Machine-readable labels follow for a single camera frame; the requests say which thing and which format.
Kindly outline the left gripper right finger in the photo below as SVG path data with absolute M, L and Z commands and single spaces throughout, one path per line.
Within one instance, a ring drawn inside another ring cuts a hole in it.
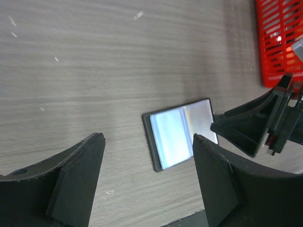
M 302 226 L 302 175 L 260 165 L 198 134 L 193 153 L 209 226 Z

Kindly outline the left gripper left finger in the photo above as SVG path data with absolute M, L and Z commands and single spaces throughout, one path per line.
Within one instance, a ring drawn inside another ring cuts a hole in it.
M 2 227 L 87 227 L 105 150 L 102 133 L 0 177 Z

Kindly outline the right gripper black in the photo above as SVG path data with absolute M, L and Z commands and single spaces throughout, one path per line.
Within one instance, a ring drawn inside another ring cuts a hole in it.
M 284 88 L 284 96 L 277 108 L 276 89 L 248 103 L 215 116 L 211 131 L 228 140 L 249 157 L 255 157 L 263 140 L 271 113 L 274 120 L 268 129 L 266 145 L 270 155 L 281 153 L 286 142 L 303 144 L 303 82 L 294 81 L 286 73 L 276 88 Z

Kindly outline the black leather card holder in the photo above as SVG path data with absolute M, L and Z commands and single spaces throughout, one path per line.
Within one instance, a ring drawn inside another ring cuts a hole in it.
M 210 98 L 142 115 L 153 168 L 161 172 L 193 157 L 193 137 L 199 134 L 215 144 L 211 131 L 214 113 Z

